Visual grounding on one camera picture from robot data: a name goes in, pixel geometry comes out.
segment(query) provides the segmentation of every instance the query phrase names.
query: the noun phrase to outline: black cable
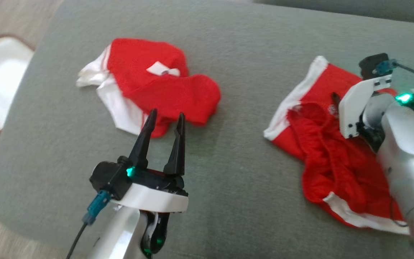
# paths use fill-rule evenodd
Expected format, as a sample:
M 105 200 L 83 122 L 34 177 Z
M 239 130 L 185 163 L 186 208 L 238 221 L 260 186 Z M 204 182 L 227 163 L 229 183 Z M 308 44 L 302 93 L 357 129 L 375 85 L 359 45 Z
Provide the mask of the black cable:
M 71 255 L 73 254 L 74 248 L 76 247 L 76 244 L 78 243 L 78 240 L 81 237 L 82 232 L 84 231 L 86 227 L 87 227 L 87 223 L 84 223 L 81 229 L 79 230 L 78 235 L 74 239 L 73 244 L 71 245 L 71 248 L 69 249 L 68 255 L 66 256 L 66 259 L 69 259 Z
M 394 64 L 394 65 L 396 65 L 397 67 L 403 68 L 403 69 L 405 69 L 406 71 L 408 71 L 408 72 L 412 72 L 412 73 L 414 74 L 414 69 L 412 69 L 412 68 L 409 68 L 409 67 L 407 67 L 407 66 L 404 66 L 404 65 L 402 65 L 402 64 L 399 64 L 399 63 L 397 63 L 397 62 L 394 62 L 393 64 Z
M 405 228 L 408 226 L 408 224 L 402 225 L 400 223 L 398 223 L 395 219 L 394 219 L 394 199 L 391 197 L 391 203 L 389 204 L 389 216 L 391 218 L 391 220 L 396 223 L 397 226 L 401 227 L 401 228 Z

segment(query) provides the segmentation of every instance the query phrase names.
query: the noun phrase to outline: wooden floor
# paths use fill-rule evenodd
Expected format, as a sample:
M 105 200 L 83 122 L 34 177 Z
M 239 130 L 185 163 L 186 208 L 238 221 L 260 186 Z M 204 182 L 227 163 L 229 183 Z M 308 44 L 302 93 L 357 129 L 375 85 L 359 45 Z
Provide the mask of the wooden floor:
M 0 35 L 17 36 L 33 49 L 63 0 L 0 0 Z M 251 2 L 251 0 L 232 0 Z M 67 250 L 21 237 L 0 223 L 0 259 L 62 259 Z

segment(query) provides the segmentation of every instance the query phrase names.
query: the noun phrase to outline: green led light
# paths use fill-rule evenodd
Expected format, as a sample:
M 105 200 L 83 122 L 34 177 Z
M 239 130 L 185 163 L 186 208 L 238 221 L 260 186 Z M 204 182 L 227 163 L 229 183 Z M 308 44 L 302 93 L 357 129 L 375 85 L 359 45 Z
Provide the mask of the green led light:
M 131 168 L 128 168 L 127 171 L 127 176 L 131 177 L 133 174 L 133 170 L 135 169 L 135 166 L 132 166 Z
M 411 94 L 403 94 L 403 95 L 396 96 L 396 100 L 401 101 L 402 103 L 409 102 L 411 98 L 412 98 Z

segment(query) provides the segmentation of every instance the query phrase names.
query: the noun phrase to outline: red cloth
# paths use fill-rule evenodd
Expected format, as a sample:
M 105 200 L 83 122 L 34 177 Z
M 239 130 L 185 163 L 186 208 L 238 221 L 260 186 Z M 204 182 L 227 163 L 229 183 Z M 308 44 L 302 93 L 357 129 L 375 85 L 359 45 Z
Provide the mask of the red cloth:
M 158 76 L 146 71 L 157 61 L 178 69 L 180 76 Z M 189 76 L 183 51 L 166 42 L 115 39 L 107 68 L 124 97 L 147 114 L 153 108 L 158 109 L 153 137 L 164 135 L 180 112 L 187 121 L 205 125 L 220 101 L 218 85 L 205 75 Z
M 302 187 L 309 201 L 347 225 L 402 233 L 389 219 L 391 197 L 375 154 L 362 138 L 345 139 L 340 133 L 331 94 L 342 97 L 359 81 L 318 57 L 306 79 L 281 103 L 265 137 L 304 161 Z M 344 202 L 347 211 L 341 213 Z M 395 203 L 394 216 L 402 220 Z

